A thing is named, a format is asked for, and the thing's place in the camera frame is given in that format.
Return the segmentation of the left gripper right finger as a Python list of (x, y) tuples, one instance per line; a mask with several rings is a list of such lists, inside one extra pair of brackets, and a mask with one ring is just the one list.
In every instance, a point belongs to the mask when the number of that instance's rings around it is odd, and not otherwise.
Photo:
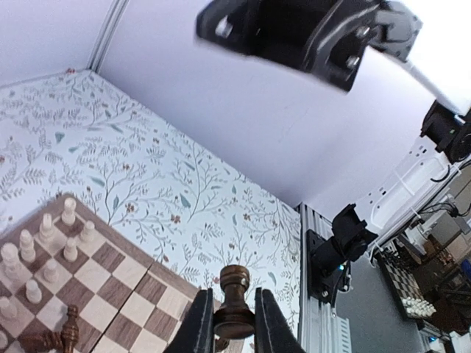
[(268, 289), (255, 293), (255, 352), (304, 353), (290, 330), (274, 295)]

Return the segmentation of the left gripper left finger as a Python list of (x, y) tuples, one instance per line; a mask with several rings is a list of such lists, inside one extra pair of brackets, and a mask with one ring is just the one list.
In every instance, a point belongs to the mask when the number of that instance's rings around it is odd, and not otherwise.
[(167, 352), (214, 352), (213, 313), (213, 290), (199, 290)]

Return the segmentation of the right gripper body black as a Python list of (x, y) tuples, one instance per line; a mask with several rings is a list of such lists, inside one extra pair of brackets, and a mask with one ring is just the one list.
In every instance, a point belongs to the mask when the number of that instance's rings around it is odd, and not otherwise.
[(400, 1), (211, 1), (196, 36), (348, 92), (367, 47), (404, 63), (422, 28)]

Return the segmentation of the dark rook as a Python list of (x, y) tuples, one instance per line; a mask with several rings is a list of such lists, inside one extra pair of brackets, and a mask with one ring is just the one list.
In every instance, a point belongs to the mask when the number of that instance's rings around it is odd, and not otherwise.
[(255, 333), (255, 314), (245, 301), (249, 271), (241, 265), (228, 265), (220, 271), (224, 301), (214, 313), (214, 333), (228, 340), (242, 340)]

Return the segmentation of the wooden chess board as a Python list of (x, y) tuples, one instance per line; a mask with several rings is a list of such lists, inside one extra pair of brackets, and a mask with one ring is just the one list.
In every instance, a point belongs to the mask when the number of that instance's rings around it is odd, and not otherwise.
[(155, 262), (78, 204), (73, 224), (58, 198), (5, 232), (19, 246), (31, 235), (35, 259), (16, 279), (1, 275), (1, 296), (17, 311), (1, 320), (1, 350), (20, 352), (20, 336), (58, 331), (69, 305), (79, 311), (76, 352), (161, 352), (174, 338), (197, 289)]

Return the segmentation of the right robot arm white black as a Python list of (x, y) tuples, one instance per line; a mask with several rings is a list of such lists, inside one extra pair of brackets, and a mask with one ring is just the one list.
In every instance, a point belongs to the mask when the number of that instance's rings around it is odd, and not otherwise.
[(211, 1), (196, 36), (350, 91), (364, 53), (399, 65), (434, 97), (420, 136), (380, 185), (358, 200), (379, 241), (393, 235), (470, 157), (470, 65), (458, 18), (417, 14), (403, 1)]

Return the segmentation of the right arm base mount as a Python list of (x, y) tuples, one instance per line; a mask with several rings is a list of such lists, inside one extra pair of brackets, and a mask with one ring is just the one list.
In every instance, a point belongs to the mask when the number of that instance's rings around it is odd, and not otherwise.
[(338, 291), (349, 288), (347, 278), (352, 263), (378, 238), (366, 228), (367, 222), (358, 217), (355, 208), (355, 204), (348, 204), (337, 214), (329, 238), (323, 238), (313, 229), (305, 233), (308, 294), (331, 307), (335, 307)]

